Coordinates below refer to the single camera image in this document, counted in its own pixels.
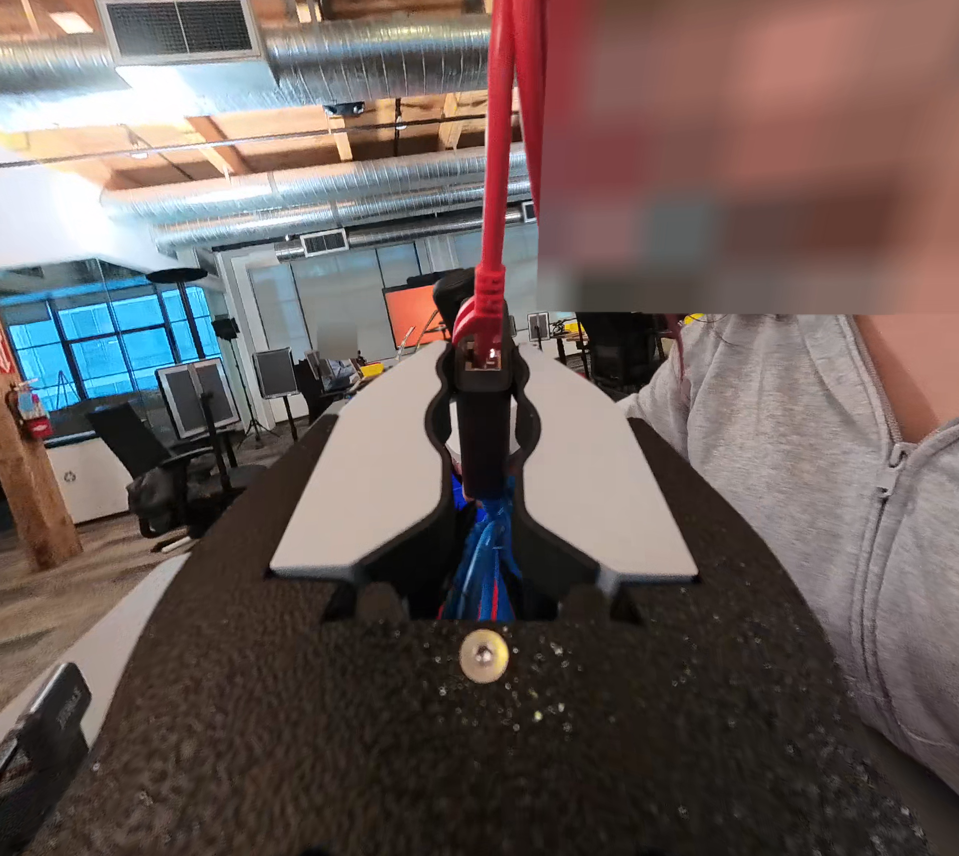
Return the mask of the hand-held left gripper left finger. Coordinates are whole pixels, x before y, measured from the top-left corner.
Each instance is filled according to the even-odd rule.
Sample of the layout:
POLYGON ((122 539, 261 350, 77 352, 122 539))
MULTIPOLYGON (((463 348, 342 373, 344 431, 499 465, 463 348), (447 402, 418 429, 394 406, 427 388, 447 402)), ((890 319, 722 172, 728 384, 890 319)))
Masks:
POLYGON ((355 395, 270 559, 279 579, 441 582, 457 550, 450 346, 432 343, 355 395))

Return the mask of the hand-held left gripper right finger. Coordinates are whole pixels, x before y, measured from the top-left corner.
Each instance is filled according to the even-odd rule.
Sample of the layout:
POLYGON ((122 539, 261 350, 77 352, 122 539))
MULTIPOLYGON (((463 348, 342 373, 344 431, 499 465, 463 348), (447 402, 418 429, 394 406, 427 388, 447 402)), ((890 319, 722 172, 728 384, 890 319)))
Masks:
POLYGON ((526 345, 517 397, 520 575, 537 590, 693 581, 697 566, 625 413, 526 345))

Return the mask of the black ethernet coupler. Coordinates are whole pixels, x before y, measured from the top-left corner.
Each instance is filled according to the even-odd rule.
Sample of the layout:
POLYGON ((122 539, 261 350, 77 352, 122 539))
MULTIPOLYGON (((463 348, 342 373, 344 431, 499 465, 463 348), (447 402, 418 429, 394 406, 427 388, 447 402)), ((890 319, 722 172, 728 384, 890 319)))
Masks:
POLYGON ((515 375, 515 343, 506 314, 499 319, 499 341, 484 355, 472 336, 454 350, 461 483, 465 496, 479 503, 497 501, 506 491, 515 375))

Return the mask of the black desk clamp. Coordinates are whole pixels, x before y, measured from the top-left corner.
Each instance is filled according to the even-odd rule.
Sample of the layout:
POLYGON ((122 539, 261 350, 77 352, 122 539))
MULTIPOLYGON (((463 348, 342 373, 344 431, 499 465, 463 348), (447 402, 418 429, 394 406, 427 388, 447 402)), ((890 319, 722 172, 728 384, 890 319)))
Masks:
POLYGON ((19 855, 88 755, 81 721, 90 689, 73 662, 59 664, 1 739, 1 855, 19 855))

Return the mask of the white framed light panel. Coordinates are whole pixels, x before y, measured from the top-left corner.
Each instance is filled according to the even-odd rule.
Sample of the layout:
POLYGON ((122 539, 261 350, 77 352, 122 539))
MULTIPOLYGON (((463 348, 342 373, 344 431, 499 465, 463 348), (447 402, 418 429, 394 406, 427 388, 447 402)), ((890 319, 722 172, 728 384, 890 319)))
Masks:
POLYGON ((288 346, 252 355, 255 382, 263 400, 301 393, 295 381, 293 357, 288 346))
POLYGON ((209 433, 232 429, 241 413, 219 357, 154 370, 158 391, 180 442, 198 440, 209 433))

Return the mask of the orange screen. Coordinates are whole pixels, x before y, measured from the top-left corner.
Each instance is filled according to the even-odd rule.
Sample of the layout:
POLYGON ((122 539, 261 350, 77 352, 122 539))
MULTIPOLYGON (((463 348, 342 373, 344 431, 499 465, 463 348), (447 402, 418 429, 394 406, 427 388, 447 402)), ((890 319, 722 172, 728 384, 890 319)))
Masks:
POLYGON ((385 287, 382 296, 396 350, 448 341, 448 330, 434 303, 434 281, 385 287))

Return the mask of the red fire extinguisher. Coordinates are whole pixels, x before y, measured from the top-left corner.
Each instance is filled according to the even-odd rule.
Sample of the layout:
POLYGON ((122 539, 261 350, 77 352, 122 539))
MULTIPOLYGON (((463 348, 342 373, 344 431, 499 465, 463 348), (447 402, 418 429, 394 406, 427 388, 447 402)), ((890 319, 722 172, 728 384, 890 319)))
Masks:
POLYGON ((52 422, 30 382, 16 382, 5 393, 7 408, 25 440, 46 442, 52 438, 52 422))

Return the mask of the large metal vent grille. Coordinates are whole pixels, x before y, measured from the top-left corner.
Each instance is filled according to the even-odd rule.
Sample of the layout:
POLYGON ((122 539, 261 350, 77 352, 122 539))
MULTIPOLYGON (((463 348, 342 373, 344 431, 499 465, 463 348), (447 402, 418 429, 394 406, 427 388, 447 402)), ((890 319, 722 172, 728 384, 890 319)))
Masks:
POLYGON ((264 60, 250 0, 93 0, 118 67, 264 60))

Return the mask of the silver air duct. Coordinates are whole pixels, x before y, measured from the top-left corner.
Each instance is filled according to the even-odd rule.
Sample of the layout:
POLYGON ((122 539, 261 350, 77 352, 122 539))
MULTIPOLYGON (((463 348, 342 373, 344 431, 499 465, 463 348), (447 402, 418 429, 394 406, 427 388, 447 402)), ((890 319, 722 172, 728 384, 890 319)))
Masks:
POLYGON ((173 254, 477 208, 484 172, 472 148, 102 191, 99 204, 173 254))
POLYGON ((117 63, 100 36, 1 42, 1 128, 373 103, 486 87, 490 18, 331 20, 259 33, 250 56, 117 63))

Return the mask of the wooden post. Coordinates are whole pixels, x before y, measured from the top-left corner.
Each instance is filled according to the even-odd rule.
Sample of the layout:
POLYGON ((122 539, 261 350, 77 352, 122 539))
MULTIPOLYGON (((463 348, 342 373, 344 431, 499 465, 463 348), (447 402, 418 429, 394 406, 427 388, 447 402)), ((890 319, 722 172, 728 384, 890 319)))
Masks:
POLYGON ((1 330, 1 491, 32 570, 54 570, 81 555, 75 525, 57 487, 46 449, 17 411, 27 388, 1 330))

